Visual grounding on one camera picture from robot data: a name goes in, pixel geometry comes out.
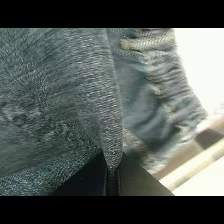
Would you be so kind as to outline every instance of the textured fabric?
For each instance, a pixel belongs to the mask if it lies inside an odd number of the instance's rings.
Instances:
[[[0,30],[0,194],[48,194],[101,149],[116,170],[114,77],[105,29]]]
[[[108,28],[124,113],[124,151],[150,173],[206,117],[188,85],[173,29]]]

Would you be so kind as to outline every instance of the denim fabric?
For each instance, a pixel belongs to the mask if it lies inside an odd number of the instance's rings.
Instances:
[[[0,29],[0,195],[46,195],[103,150],[122,155],[106,29]]]
[[[161,169],[206,116],[189,87],[172,29],[108,28],[124,114],[124,151]]]

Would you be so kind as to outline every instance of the garment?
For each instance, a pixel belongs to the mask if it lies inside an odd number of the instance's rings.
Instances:
[[[102,150],[111,183],[122,150],[157,169],[204,116],[172,32],[0,29],[0,195],[48,195]]]

